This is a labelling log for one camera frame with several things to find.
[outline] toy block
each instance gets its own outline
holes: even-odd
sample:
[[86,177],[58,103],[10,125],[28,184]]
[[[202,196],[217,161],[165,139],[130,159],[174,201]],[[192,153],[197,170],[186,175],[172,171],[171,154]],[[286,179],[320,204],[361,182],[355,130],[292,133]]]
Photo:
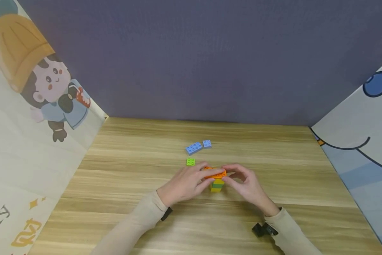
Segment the toy block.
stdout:
[[211,188],[211,192],[219,192],[219,191],[221,191],[220,188]]
[[212,148],[211,140],[204,140],[204,141],[202,141],[202,144],[204,145],[205,149]]
[[195,166],[195,158],[187,158],[187,166]]
[[221,184],[221,185],[225,184],[225,182],[223,180],[221,180],[221,179],[215,179],[213,183],[214,184]]
[[[207,169],[216,169],[215,167],[204,167],[204,170],[207,170]],[[210,175],[210,176],[207,176],[205,177],[205,179],[208,179],[208,178],[214,178],[214,179],[222,179],[222,177],[226,176],[226,170],[224,170],[223,172],[220,172],[219,174],[216,174],[216,175]]]
[[190,146],[186,147],[185,150],[188,152],[188,156],[191,156],[194,153],[202,150],[202,145],[199,142],[196,142],[196,143],[191,144]]
[[223,187],[223,184],[211,183],[211,188],[222,188],[222,187]]
[[210,184],[209,185],[209,188],[210,188],[210,190],[211,190],[211,192],[219,192],[219,191],[221,191],[221,188],[222,188],[222,186],[221,187],[215,187],[216,186],[216,184]]

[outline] black clip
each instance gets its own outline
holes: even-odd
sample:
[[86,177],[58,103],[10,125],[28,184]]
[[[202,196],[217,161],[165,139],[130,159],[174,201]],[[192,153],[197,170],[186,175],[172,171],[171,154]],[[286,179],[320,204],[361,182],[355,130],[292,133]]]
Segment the black clip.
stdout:
[[168,217],[168,215],[170,215],[170,213],[172,213],[172,212],[173,212],[173,210],[171,209],[171,207],[168,207],[168,209],[164,213],[163,217],[161,218],[161,221],[163,222]]
[[262,237],[265,234],[269,234],[271,236],[276,236],[279,234],[279,232],[272,228],[268,223],[263,224],[263,226],[261,226],[259,223],[256,223],[256,225],[253,226],[252,231],[257,237]]

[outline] purple wall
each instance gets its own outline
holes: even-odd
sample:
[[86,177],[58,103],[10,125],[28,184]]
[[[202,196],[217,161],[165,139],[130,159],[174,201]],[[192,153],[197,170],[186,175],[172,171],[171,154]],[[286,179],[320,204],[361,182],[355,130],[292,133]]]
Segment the purple wall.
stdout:
[[312,125],[382,65],[382,0],[19,0],[110,116]]

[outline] finger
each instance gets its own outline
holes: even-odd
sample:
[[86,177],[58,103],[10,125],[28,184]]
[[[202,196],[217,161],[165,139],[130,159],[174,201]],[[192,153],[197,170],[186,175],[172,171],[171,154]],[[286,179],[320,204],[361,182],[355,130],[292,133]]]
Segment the finger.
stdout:
[[222,177],[222,180],[236,191],[240,191],[242,188],[242,185],[240,183],[237,183],[234,179],[229,178],[228,176]]
[[208,176],[211,176],[211,175],[220,174],[222,172],[224,172],[224,169],[222,169],[222,168],[215,168],[215,169],[208,169],[208,170],[201,171],[201,172],[199,172],[199,175],[200,175],[201,178],[204,178],[204,177],[208,177]]
[[241,172],[242,174],[248,174],[249,173],[249,169],[247,169],[244,166],[241,166],[238,163],[225,165],[225,166],[222,166],[222,168],[227,170],[227,171],[231,171],[231,172]]
[[200,184],[198,184],[195,187],[195,195],[197,196],[197,195],[201,194],[202,191],[204,191],[210,185],[210,183],[212,183],[214,180],[215,180],[214,178],[208,178],[208,179],[205,179]]
[[241,179],[243,181],[246,179],[245,176],[239,172],[235,172],[234,174],[229,175],[229,178],[232,178],[232,179],[237,178],[237,179]]
[[191,168],[192,169],[196,169],[197,171],[203,169],[204,167],[207,167],[208,166],[208,163],[206,161],[202,161],[198,164],[196,164],[195,166],[192,166]]

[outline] person's right hand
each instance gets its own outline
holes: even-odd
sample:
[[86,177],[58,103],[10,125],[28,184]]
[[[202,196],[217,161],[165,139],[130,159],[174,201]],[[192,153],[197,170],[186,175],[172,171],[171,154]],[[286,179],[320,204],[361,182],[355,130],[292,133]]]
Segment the person's right hand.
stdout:
[[[272,217],[280,212],[280,209],[263,190],[255,172],[237,163],[225,165],[222,168],[227,172],[233,172],[229,177],[223,177],[222,180],[234,188],[246,201],[256,205],[265,216]],[[234,178],[240,179],[242,183],[236,182]]]

